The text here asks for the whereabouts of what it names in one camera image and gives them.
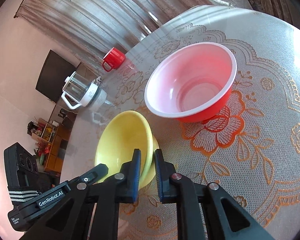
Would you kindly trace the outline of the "beige window curtain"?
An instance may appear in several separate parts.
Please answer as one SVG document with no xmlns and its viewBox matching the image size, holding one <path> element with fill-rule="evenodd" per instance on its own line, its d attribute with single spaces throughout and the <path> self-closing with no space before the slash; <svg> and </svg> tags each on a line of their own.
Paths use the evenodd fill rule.
<svg viewBox="0 0 300 240">
<path fill-rule="evenodd" d="M 101 74 L 111 48 L 126 53 L 181 13 L 211 4 L 250 8 L 248 0 L 23 0 L 16 16 Z"/>
</svg>

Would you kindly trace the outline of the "red plastic bowl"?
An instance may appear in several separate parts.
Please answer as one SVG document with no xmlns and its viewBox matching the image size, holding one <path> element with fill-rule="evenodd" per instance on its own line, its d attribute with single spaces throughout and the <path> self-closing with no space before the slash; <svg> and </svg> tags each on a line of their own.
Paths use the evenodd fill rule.
<svg viewBox="0 0 300 240">
<path fill-rule="evenodd" d="M 155 115 L 200 122 L 226 104 L 236 77 L 234 54 L 224 45 L 196 43 L 168 56 L 148 79 L 144 100 Z"/>
</svg>

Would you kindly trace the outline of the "white glass electric kettle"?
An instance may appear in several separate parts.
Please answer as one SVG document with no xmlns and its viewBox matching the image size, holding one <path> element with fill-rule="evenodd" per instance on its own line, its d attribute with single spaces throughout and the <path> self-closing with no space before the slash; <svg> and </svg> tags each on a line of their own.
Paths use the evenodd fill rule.
<svg viewBox="0 0 300 240">
<path fill-rule="evenodd" d="M 61 98 L 70 110 L 90 106 L 97 111 L 107 98 L 101 82 L 102 77 L 100 76 L 89 81 L 77 72 L 73 72 L 65 79 Z"/>
</svg>

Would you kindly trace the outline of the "yellow plastic bowl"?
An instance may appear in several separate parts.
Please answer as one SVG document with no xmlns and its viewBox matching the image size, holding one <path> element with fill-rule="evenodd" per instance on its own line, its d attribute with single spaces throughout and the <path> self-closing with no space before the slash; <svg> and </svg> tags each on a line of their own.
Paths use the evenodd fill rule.
<svg viewBox="0 0 300 240">
<path fill-rule="evenodd" d="M 95 165 L 105 164 L 108 174 L 100 181 L 120 171 L 121 165 L 132 160 L 135 149 L 141 151 L 139 189 L 147 186 L 155 176 L 153 154 L 159 144 L 146 118 L 136 111 L 125 111 L 104 129 L 96 150 Z"/>
</svg>

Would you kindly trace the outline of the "black wall television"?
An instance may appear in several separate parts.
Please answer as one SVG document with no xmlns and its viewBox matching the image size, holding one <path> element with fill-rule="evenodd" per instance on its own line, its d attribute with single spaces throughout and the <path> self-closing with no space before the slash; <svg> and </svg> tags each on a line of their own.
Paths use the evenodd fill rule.
<svg viewBox="0 0 300 240">
<path fill-rule="evenodd" d="M 57 103 L 63 92 L 65 79 L 75 70 L 76 67 L 73 64 L 50 50 L 39 74 L 36 90 Z"/>
</svg>

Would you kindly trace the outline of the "red mug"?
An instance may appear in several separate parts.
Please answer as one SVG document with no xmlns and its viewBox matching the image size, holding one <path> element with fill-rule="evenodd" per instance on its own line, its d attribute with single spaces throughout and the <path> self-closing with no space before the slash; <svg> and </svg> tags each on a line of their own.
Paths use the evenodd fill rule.
<svg viewBox="0 0 300 240">
<path fill-rule="evenodd" d="M 125 60 L 125 54 L 113 47 L 104 56 L 102 67 L 106 72 L 110 72 L 113 69 L 118 69 Z"/>
</svg>

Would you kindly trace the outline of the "lace patterned tablecloth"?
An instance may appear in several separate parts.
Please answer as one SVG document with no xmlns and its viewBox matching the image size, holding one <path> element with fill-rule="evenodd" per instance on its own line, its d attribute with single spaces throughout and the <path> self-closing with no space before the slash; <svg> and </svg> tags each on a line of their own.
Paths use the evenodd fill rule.
<svg viewBox="0 0 300 240">
<path fill-rule="evenodd" d="M 226 46 L 237 74 L 225 106 L 196 123 L 162 119 L 143 99 L 157 64 L 195 43 Z M 219 183 L 275 239 L 300 228 L 300 31 L 281 23 L 269 31 L 185 23 L 162 30 L 133 51 L 137 70 L 115 82 L 112 106 L 96 116 L 97 135 L 117 114 L 147 118 L 165 159 L 195 183 Z"/>
</svg>

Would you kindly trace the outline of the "orange wooden cabinet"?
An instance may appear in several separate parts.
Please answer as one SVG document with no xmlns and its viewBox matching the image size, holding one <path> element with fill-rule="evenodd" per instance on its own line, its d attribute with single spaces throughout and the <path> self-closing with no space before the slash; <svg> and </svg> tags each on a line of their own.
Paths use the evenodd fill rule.
<svg viewBox="0 0 300 240">
<path fill-rule="evenodd" d="M 64 154 L 60 153 L 62 150 L 66 150 L 71 131 L 65 126 L 59 125 L 55 133 L 55 137 L 52 141 L 50 152 L 44 159 L 44 171 L 50 173 L 61 174 Z"/>
</svg>

